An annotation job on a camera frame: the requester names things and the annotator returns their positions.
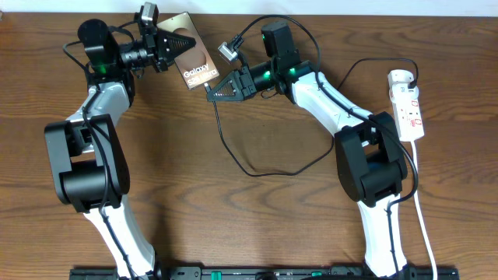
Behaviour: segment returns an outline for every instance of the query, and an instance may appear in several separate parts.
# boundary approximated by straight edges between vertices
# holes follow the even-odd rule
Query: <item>green led light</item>
[[[107,72],[106,68],[104,66],[99,67],[99,72],[100,74],[105,74]]]

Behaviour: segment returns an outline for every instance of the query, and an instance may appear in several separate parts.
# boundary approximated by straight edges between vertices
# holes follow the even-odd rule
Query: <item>black cable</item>
[[[266,95],[264,95],[263,93],[265,93],[265,91],[261,91],[261,92],[259,93],[259,95],[260,95],[260,96],[261,96],[261,98],[263,98],[263,99],[270,99],[270,98],[272,98],[272,97],[276,96],[277,94],[279,94],[278,92],[274,92],[271,96],[266,96]]]
[[[417,66],[417,64],[409,58],[362,58],[362,59],[358,60],[357,62],[355,62],[355,64],[353,64],[351,66],[348,73],[344,76],[341,83],[339,83],[339,85],[337,86],[337,88],[336,88],[337,90],[339,90],[342,87],[342,84],[344,84],[344,82],[349,77],[349,74],[355,68],[355,66],[363,61],[407,61],[407,62],[411,62],[415,66],[416,75],[415,75],[415,79],[410,82],[409,88],[413,89],[416,86],[417,81],[419,80],[419,66]]]
[[[123,28],[125,26],[132,25],[133,23],[137,23],[137,21],[136,20],[132,20],[131,22],[123,23],[120,26],[118,26],[117,28]]]
[[[218,124],[218,132],[219,132],[219,137],[221,138],[221,142],[225,146],[226,151],[232,156],[232,159],[235,161],[235,163],[240,167],[240,169],[246,175],[248,175],[250,177],[264,177],[264,176],[275,176],[275,175],[279,175],[279,176],[296,176],[297,174],[303,172],[304,170],[308,169],[309,167],[311,167],[312,165],[314,165],[315,163],[319,162],[321,159],[323,159],[324,157],[326,157],[333,150],[333,148],[334,148],[334,137],[332,137],[332,144],[330,146],[330,149],[325,154],[319,156],[314,161],[308,163],[306,166],[304,166],[300,170],[297,170],[296,172],[292,172],[292,173],[287,173],[287,172],[271,172],[271,173],[262,173],[262,174],[251,174],[251,173],[248,173],[242,167],[242,165],[239,163],[239,161],[237,160],[237,158],[235,157],[235,155],[232,153],[232,151],[230,151],[230,148],[228,148],[228,145],[225,143],[225,139],[223,138],[223,133],[222,133],[222,130],[221,130],[221,124],[219,123],[219,115],[218,115],[218,108],[216,107],[216,101],[213,101],[212,105],[215,107],[216,123]]]
[[[100,205],[99,205],[99,213],[100,213],[100,216],[102,217],[103,223],[106,225],[107,230],[109,231],[109,234],[110,234],[112,240],[114,241],[114,244],[116,245],[117,249],[119,250],[119,252],[123,256],[123,261],[126,263],[126,266],[127,266],[127,269],[128,269],[128,273],[130,274],[131,279],[135,279],[134,275],[136,275],[136,274],[134,274],[134,272],[133,272],[132,265],[130,264],[128,255],[126,254],[125,250],[123,249],[123,246],[121,245],[121,243],[117,239],[116,234],[115,234],[114,230],[112,229],[112,226],[109,223],[109,217],[105,214],[105,211],[103,209],[104,206],[105,206],[105,204],[107,203],[107,196],[108,196],[109,188],[112,185],[112,181],[110,179],[109,163],[107,161],[106,154],[105,154],[105,152],[103,150],[102,143],[100,142],[99,138],[97,137],[97,135],[95,133],[94,128],[96,130],[98,130],[99,133],[101,133],[102,136],[105,137],[106,140],[109,141],[110,139],[109,139],[109,135],[107,135],[101,128],[99,128],[97,126],[95,126],[95,127],[92,126],[91,123],[88,120],[88,117],[87,117],[87,106],[89,106],[96,99],[96,97],[100,94],[100,87],[99,87],[98,83],[96,83],[91,78],[92,76],[89,73],[88,66],[83,65],[81,62],[79,62],[74,56],[72,56],[68,52],[67,47],[75,45],[75,44],[81,44],[81,41],[76,41],[76,42],[71,42],[71,43],[65,44],[62,47],[62,50],[79,67],[81,67],[81,69],[83,69],[83,71],[85,72],[85,76],[87,77],[87,82],[90,82],[89,79],[91,79],[91,82],[93,82],[93,84],[96,87],[96,92],[92,95],[92,97],[90,98],[89,102],[85,106],[82,107],[82,118],[83,118],[83,122],[85,123],[86,128],[88,129],[89,133],[91,134],[92,138],[95,141],[96,148],[99,151],[100,156],[102,157],[102,162],[103,162],[103,170],[104,170],[104,192],[103,192],[102,201],[100,202]]]
[[[314,36],[310,33],[310,31],[308,31],[306,29],[306,27],[304,27],[302,24],[298,23],[295,19],[289,17],[289,16],[282,16],[282,15],[266,15],[266,16],[260,16],[259,18],[255,19],[252,23],[250,23],[244,30],[242,30],[242,32],[240,34],[237,35],[237,38],[236,40],[238,40],[239,38],[242,37],[242,35],[244,35],[244,33],[246,33],[246,31],[248,31],[255,23],[257,23],[258,21],[262,20],[262,19],[267,19],[267,18],[272,18],[272,17],[276,17],[276,18],[282,18],[282,19],[287,19],[289,20],[290,22],[292,23],[295,23],[300,29],[302,29],[307,35],[308,37],[313,41],[313,44],[314,46],[317,48],[317,68],[316,68],[316,71],[315,71],[315,79],[317,81],[317,84],[318,84],[318,87],[321,91],[323,91],[325,93],[325,95],[334,103],[336,103],[338,106],[340,106],[343,110],[345,110],[346,112],[348,112],[349,114],[351,114],[352,116],[360,119],[361,121],[364,121],[366,122],[367,124],[369,124],[370,126],[372,126],[373,128],[376,128],[378,129],[379,131],[382,131],[383,133],[386,134],[386,136],[389,137],[390,140],[393,141],[393,143],[396,144],[397,147],[400,148],[400,150],[403,152],[404,156],[406,157],[406,159],[409,161],[409,164],[410,164],[410,167],[412,169],[412,174],[413,174],[413,188],[412,190],[410,191],[409,194],[407,194],[406,196],[402,197],[402,198],[399,198],[395,201],[391,201],[388,203],[388,207],[386,209],[386,212],[388,214],[388,225],[389,225],[389,237],[390,237],[390,240],[391,240],[391,253],[392,253],[392,257],[393,257],[393,261],[395,263],[395,269],[396,269],[396,275],[399,276],[399,269],[398,269],[398,262],[396,261],[396,256],[395,256],[395,243],[394,243],[394,237],[393,237],[393,234],[392,234],[392,223],[391,223],[391,206],[392,205],[395,205],[397,203],[400,203],[400,202],[403,202],[403,201],[406,201],[408,199],[410,199],[414,193],[416,192],[417,190],[417,187],[419,186],[419,174],[416,170],[416,167],[415,167],[415,164],[413,162],[413,159],[412,157],[410,156],[410,154],[408,153],[408,151],[405,149],[405,147],[403,146],[403,144],[399,141],[399,138],[393,136],[393,134],[383,125],[381,124],[378,124],[370,119],[367,119],[359,114],[357,114],[356,112],[354,112],[353,108],[348,108],[346,105],[342,104],[341,102],[339,102],[335,97],[333,97],[333,95],[331,95],[327,90],[326,88],[324,88],[323,86],[323,82],[320,82],[320,79],[318,78],[318,73],[320,71],[320,63],[321,63],[321,51],[320,51],[320,47],[318,46],[318,43],[316,41],[316,39],[314,38]],[[411,60],[411,59],[407,59],[407,58],[396,58],[396,59],[385,59],[385,58],[366,58],[365,60],[381,60],[381,59],[384,59],[384,60],[402,60],[402,61],[410,61],[411,63],[414,64],[414,66],[416,67],[416,78],[414,81],[410,82],[410,87],[415,87],[416,86],[416,82],[419,78],[419,68],[417,67],[416,63]],[[349,76],[349,73],[352,71],[352,69],[358,64],[360,63],[361,61],[365,61],[365,60],[359,60],[357,61],[352,67],[351,69],[348,71],[348,74],[346,75],[346,77],[342,80],[341,84],[339,85],[338,88],[340,88],[342,86],[342,84],[344,83],[344,81],[347,79],[347,77]]]

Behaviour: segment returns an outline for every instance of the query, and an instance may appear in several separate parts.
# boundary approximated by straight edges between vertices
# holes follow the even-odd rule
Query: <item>black joint housing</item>
[[[396,138],[395,122],[386,112],[371,117],[385,126]],[[377,143],[378,149],[365,154],[362,143]],[[338,177],[344,191],[354,201],[374,207],[390,194],[402,191],[402,180],[408,174],[399,147],[384,132],[373,131],[367,123],[343,128],[335,134]]]
[[[125,155],[109,114],[92,117],[89,121],[109,137],[107,140],[96,131],[109,167],[108,201],[117,208],[121,203],[121,196],[130,189],[130,173]],[[102,155],[84,122],[62,121],[49,124],[45,127],[45,140],[59,200],[64,204],[72,204],[77,212],[88,212],[91,208],[96,208],[106,187],[105,173]],[[84,148],[91,144],[95,159],[72,161],[72,158],[80,156]]]

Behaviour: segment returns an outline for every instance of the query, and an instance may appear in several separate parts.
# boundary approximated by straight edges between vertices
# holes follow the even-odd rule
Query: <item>green connector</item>
[[[211,272],[211,280],[221,280],[221,272]]]

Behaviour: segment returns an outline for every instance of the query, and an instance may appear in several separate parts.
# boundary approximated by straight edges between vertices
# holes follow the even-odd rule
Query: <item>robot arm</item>
[[[272,59],[250,68],[242,61],[241,70],[232,71],[213,89],[206,86],[208,101],[243,101],[274,86],[278,93],[313,114],[335,137],[338,177],[347,195],[358,203],[362,216],[366,264],[377,277],[396,274],[386,208],[389,201],[398,198],[402,180],[407,176],[401,151],[383,132],[351,116],[319,89],[314,65],[300,60],[285,22],[269,23],[261,32],[266,53]],[[227,56],[232,54],[227,46],[239,47],[240,44],[230,42],[220,47],[228,60],[238,57]],[[389,114],[372,115],[345,98],[322,73],[318,78],[328,93],[345,107],[375,120],[396,135],[395,122]],[[366,155],[363,149],[366,145],[377,145],[378,150]],[[403,268],[406,259],[401,248],[397,205],[391,212],[395,255],[398,267]]]
[[[128,202],[130,175],[114,128],[133,103],[132,72],[143,71],[149,65],[156,72],[166,71],[176,56],[195,46],[194,38],[157,29],[158,15],[156,5],[146,2],[140,13],[135,14],[141,40],[121,45],[111,33],[113,30],[125,32],[123,29],[107,26],[98,19],[84,22],[78,37],[93,69],[93,73],[89,73],[88,68],[85,70],[88,96],[66,121],[45,128],[58,198],[64,204],[73,205],[99,230],[116,260],[120,278],[161,279],[162,275],[153,246],[142,235]],[[83,120],[83,110],[91,128]],[[95,148],[98,145],[90,129],[97,131],[94,134],[101,148]],[[95,159],[71,160],[88,152],[94,152]],[[104,192],[107,192],[107,200],[101,214],[99,206]]]
[[[372,114],[346,99],[337,89],[331,86],[322,73],[319,73],[318,77],[324,83],[326,90],[347,107],[353,108],[355,112],[363,117],[369,117]],[[345,126],[355,127],[363,123],[332,102],[318,88],[314,73],[299,77],[298,81],[292,85],[292,94],[296,105],[313,114],[332,135],[341,131]],[[386,209],[388,202],[398,198],[399,194],[390,194],[386,198],[377,201],[374,207],[368,207],[361,201],[358,202],[366,239],[365,262],[378,277],[391,276],[396,273],[391,255]],[[402,253],[401,237],[399,235],[398,205],[394,205],[391,212],[396,261],[398,262],[398,267],[403,268],[407,262]]]

